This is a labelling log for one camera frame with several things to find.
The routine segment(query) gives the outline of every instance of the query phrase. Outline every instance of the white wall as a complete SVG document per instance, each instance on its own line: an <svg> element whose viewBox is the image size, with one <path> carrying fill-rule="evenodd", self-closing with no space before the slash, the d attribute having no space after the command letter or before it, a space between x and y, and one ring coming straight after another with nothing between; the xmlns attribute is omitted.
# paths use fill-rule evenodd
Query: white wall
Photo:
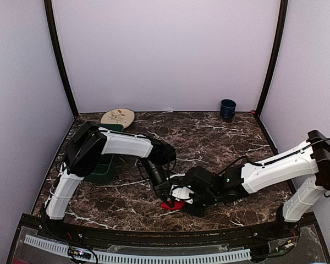
<svg viewBox="0 0 330 264"><path fill-rule="evenodd" d="M0 264L72 121L43 1L0 0Z"/></svg>
<svg viewBox="0 0 330 264"><path fill-rule="evenodd" d="M255 109L279 0L54 1L80 112Z"/></svg>
<svg viewBox="0 0 330 264"><path fill-rule="evenodd" d="M289 1L261 118L280 152L305 140L313 129L330 137L330 0ZM330 199L321 199L313 210L330 251Z"/></svg>

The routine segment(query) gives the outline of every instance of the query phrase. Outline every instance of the black metal rail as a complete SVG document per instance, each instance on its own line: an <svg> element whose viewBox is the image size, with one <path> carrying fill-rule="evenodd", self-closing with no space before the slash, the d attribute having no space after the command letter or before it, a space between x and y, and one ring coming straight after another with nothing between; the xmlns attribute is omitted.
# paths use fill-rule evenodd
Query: black metal rail
<svg viewBox="0 0 330 264"><path fill-rule="evenodd" d="M70 83L68 81L64 60L62 58L62 53L61 53L60 44L59 44L59 38L57 35L57 30L56 30L52 2L51 2L51 0L44 0L44 4L45 4L45 13L46 13L47 21L48 21L51 43L53 45L55 59L56 59L57 67L60 72L61 81L64 86L65 93L67 96L67 100L70 104L72 114L74 117L77 117L79 113L78 113L76 102L73 98Z"/></svg>
<svg viewBox="0 0 330 264"><path fill-rule="evenodd" d="M280 50L282 34L284 31L284 25L285 25L286 13L287 13L287 4L288 4L288 0L281 0L281 2L280 2L280 11L279 11L279 17L277 20L273 49L271 52L269 66L268 66L268 70L267 70L267 73L265 76L265 81L263 84L262 92L260 94L257 109L255 111L258 116L260 116L263 111L263 107L264 107L266 98L268 96L270 84L273 79L276 61L277 61L277 57L279 55L279 50Z"/></svg>

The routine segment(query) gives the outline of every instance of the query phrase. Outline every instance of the wooden cutting board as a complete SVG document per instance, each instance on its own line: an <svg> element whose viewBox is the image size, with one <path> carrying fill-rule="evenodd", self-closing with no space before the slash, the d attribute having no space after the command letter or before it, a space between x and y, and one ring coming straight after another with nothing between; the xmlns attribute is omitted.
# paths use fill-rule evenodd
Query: wooden cutting board
<svg viewBox="0 0 330 264"><path fill-rule="evenodd" d="M102 124L120 124L127 128L134 120L134 112L126 108L117 108L105 113L101 118Z"/></svg>

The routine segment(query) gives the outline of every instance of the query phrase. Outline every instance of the marble surface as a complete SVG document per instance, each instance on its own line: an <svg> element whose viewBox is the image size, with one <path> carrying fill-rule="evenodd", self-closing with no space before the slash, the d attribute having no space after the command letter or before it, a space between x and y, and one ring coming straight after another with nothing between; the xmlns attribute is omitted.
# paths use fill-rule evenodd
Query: marble surface
<svg viewBox="0 0 330 264"><path fill-rule="evenodd" d="M66 142L88 120L99 122L103 113L81 114ZM218 172L232 160L248 155L259 161L273 155L262 131L251 113L237 113L225 123L217 112L136 113L125 132L149 135L169 142L177 151L176 173L193 166ZM57 164L63 156L55 160ZM82 182L68 206L65 222L89 227L130 231L198 231L233 228L270 222L276 209L291 196L286 182L269 186L230 207L209 206L203 218L161 208L161 201L149 182L142 180L136 158L120 156L116 161L113 181L109 185ZM39 215L42 203L56 178L52 169L35 206Z"/></svg>

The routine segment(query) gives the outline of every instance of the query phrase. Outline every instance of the wire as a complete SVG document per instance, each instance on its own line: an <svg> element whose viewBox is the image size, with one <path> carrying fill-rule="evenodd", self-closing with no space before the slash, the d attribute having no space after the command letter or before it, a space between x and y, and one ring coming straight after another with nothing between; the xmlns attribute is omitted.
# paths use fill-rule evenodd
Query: wire
<svg viewBox="0 0 330 264"><path fill-rule="evenodd" d="M177 164L177 158L175 159L174 164L173 164L172 169L170 170L170 172L173 172L174 168L176 167L176 164Z"/></svg>
<svg viewBox="0 0 330 264"><path fill-rule="evenodd" d="M147 182L147 181L150 180L149 175L147 174L147 178L144 177L144 175L143 175L143 173L142 173L142 168L141 168L141 166L142 166L142 163L141 163L140 159L138 159L138 161L137 161L137 168L138 168L139 174L141 174L142 179L145 180L145 181Z"/></svg>
<svg viewBox="0 0 330 264"><path fill-rule="evenodd" d="M328 195L326 193L324 193L324 197L325 198L329 198L330 197L330 193Z"/></svg>
<svg viewBox="0 0 330 264"><path fill-rule="evenodd" d="M301 151L304 151L304 150L308 149L309 147L312 147L312 146L314 146L314 145L316 145L316 144L319 144L319 143L321 143L321 142L324 142L324 141L330 141L330 137L328 137L328 138L326 138L326 139L318 140L318 141L316 141L316 142L313 142L313 143L311 143L311 144L309 144L309 145L307 145L307 146L305 146L305 147L303 147L303 148L301 148L301 149L299 149L299 150L296 150L296 151L294 151L294 152L292 152L292 153L289 153L289 154L287 154L287 155L285 155L285 156L283 156L283 157L280 157L280 158L277 158L277 159L273 159L272 161L268 161L268 162L266 162L266 163L264 163L264 164L253 162L253 161L251 161L247 156L241 156L241 157L235 159L233 162L231 162L228 166L226 166L225 169L223 169L222 171L220 171L220 172L218 173L218 175L221 175L222 173L224 173L228 168L232 167L232 165L235 164L235 163L236 163L237 161L239 161L239 160L243 160L243 159L245 159L245 160L247 160L250 164L252 164L252 165L254 165L254 166L259 166L259 167L267 166L267 165L274 164L275 162L278 162L278 161L284 160L285 158L288 158L288 157L293 156L293 155L295 155L295 154L298 154L298 153L300 153Z"/></svg>
<svg viewBox="0 0 330 264"><path fill-rule="evenodd" d="M265 165L270 165L270 164L273 164L273 163L275 163L275 162L281 161L281 160L283 160L283 159L285 159L285 158L288 158L288 157L290 157L290 156L293 156L293 155L295 155L295 154L298 154L298 153L300 153L301 151L306 150L306 149L308 149L309 147L314 146L314 145L319 144L319 143L324 142L324 141L330 141L330 137L328 137L328 138L326 138L326 139L318 140L318 141L316 141L316 142L314 142L314 143L311 143L311 144L309 144L309 145L307 145L307 146L305 146L305 147L303 147L303 148L301 148L301 149L299 149L299 150L296 150L296 151L294 151L294 152L292 152L292 153L290 153L290 154L287 154L287 155L285 155L285 156L283 156L283 157L280 157L280 158L274 159L274 160L272 160L272 161L269 161L269 162L265 163Z"/></svg>
<svg viewBox="0 0 330 264"><path fill-rule="evenodd" d="M241 156L241 157L235 159L233 162L231 162L229 165L227 165L227 166L225 167L225 169L221 170L221 171L218 172L217 174L218 174L218 175L223 174L228 168L232 167L235 163L237 163L237 161L240 161L240 160L247 160L250 164L252 164L252 165L254 165L254 166L259 166L259 167L263 166L263 165L260 164L260 163L253 162L253 161L252 161L251 159L249 159L247 156Z"/></svg>
<svg viewBox="0 0 330 264"><path fill-rule="evenodd" d="M56 240L58 240L58 241L62 241L62 242L67 243L69 246L74 245L74 246L76 246L76 247L78 247L78 248L83 248L83 249L88 250L89 252L91 252L91 253L94 255L94 257L95 257L95 264L98 264L99 261L98 261L98 256L97 256L97 254L95 254L95 252L94 252L93 250L89 249L88 246L83 246L83 245L80 245L80 244L78 244L78 243L74 243L74 242L71 242L71 241L67 241L67 240L64 240L64 239L58 238L57 236L55 236L54 234L51 233L51 231L49 230L48 225L47 225L47 223L46 223L46 220L47 220L47 218L46 218L46 217L47 217L47 215L46 215L46 208L48 207L50 201L51 201L51 200L48 200L48 202L46 203L46 206L44 206L44 203L43 203L42 208L41 208L42 223L44 224L44 227L45 227L45 229L48 231L49 235L52 236L54 239L56 239Z"/></svg>
<svg viewBox="0 0 330 264"><path fill-rule="evenodd" d="M286 246L291 244L292 241L293 241L293 240L292 241L288 240L287 243L277 247L275 251L269 252L269 253L261 255L261 256L252 256L252 258L253 259L262 259L262 258L271 259L271 258L282 257L282 256L287 255L288 253L290 253L292 251L293 248L295 248L297 246L297 243L300 239L300 236L301 236L300 222L298 222L297 230L298 230L298 236L296 235L295 230L293 230L293 229L290 230L292 235L293 235L293 240L294 240L294 245L293 246L290 246L289 248L286 248ZM264 238L264 239L269 240L269 241L273 241L273 240L278 239L278 238L268 239L268 238L265 238L263 236L255 236L255 237ZM280 251L283 251L283 250L286 250L286 252L284 252L283 254L274 255L274 254L276 254Z"/></svg>

